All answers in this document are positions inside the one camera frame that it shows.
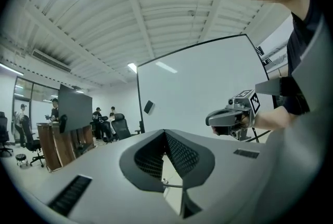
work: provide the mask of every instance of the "glass wall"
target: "glass wall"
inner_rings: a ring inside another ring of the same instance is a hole
[[[31,128],[37,129],[36,123],[47,122],[45,115],[51,116],[52,102],[54,98],[58,98],[56,89],[34,84],[31,99]]]
[[[20,119],[26,115],[30,119],[30,128],[37,136],[36,123],[46,123],[45,115],[50,115],[52,110],[51,99],[58,97],[57,89],[40,85],[17,77],[12,104],[11,133],[15,143],[22,144],[20,138]]]

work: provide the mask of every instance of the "tv screen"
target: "tv screen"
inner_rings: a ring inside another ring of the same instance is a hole
[[[60,132],[88,126],[92,121],[93,99],[60,85],[58,94]]]

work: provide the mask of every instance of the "fluorescent light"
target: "fluorescent light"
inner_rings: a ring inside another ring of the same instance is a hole
[[[130,63],[127,66],[130,67],[135,73],[137,73],[136,65],[134,63]]]
[[[177,73],[177,71],[176,71],[175,69],[169,67],[168,65],[164,64],[163,62],[158,61],[158,62],[156,62],[155,64],[156,64],[157,66],[159,66],[159,67],[161,67],[161,68],[163,68],[163,69],[169,71],[169,72]]]
[[[18,75],[23,76],[23,73],[18,72],[18,71],[14,70],[14,69],[12,69],[12,68],[10,68],[10,67],[7,67],[6,65],[3,65],[2,63],[0,63],[0,66],[1,66],[2,68],[5,68],[5,69],[10,70],[11,72],[15,72],[15,73],[17,73]]]

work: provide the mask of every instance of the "wooden desk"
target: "wooden desk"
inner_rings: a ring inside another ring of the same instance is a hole
[[[52,127],[48,123],[37,123],[37,130],[47,167],[51,171],[61,168],[53,139]]]
[[[78,151],[79,141],[89,145],[88,151],[94,148],[90,125],[61,134],[58,123],[37,123],[37,130],[46,165],[51,172],[66,166],[82,155]]]

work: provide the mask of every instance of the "hand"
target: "hand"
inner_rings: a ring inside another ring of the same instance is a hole
[[[216,131],[216,128],[215,128],[214,126],[212,126],[212,129],[213,129],[213,134],[218,135],[218,134],[217,134],[217,131]]]
[[[241,116],[240,126],[241,126],[243,129],[247,129],[247,128],[249,128],[249,117],[248,117],[248,116],[245,116],[245,115],[242,115],[242,116]]]

